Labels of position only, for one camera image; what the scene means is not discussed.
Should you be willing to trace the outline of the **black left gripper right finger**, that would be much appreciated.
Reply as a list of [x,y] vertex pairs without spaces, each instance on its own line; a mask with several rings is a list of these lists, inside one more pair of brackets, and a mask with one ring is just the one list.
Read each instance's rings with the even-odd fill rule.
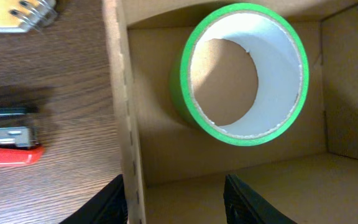
[[237,175],[225,176],[223,197],[228,224],[295,224]]

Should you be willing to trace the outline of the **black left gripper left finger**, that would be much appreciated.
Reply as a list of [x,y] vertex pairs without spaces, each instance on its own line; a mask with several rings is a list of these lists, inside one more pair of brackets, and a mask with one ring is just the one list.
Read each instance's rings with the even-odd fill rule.
[[127,222],[124,179],[123,175],[119,174],[60,224],[126,224]]

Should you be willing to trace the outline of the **cardboard box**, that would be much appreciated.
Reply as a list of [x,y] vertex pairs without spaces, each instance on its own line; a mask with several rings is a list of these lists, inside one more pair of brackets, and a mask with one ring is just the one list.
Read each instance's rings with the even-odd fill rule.
[[[194,28],[235,3],[281,15],[308,58],[300,114],[257,146],[226,144],[189,123],[170,91]],[[102,9],[131,223],[227,223],[228,174],[295,223],[358,223],[358,1],[103,1]],[[190,81],[218,126],[244,116],[258,87],[250,54],[224,39],[196,48]]]

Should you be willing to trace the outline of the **green tape roll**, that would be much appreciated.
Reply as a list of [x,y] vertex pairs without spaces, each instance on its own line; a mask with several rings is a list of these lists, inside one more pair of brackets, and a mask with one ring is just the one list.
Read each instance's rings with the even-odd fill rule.
[[[250,54],[258,87],[248,112],[218,126],[195,99],[190,81],[194,51],[212,39],[230,40]],[[234,146],[257,146],[283,134],[306,101],[310,79],[303,43],[291,24],[273,10],[252,3],[235,3],[206,16],[190,34],[170,77],[173,104],[189,123]]]

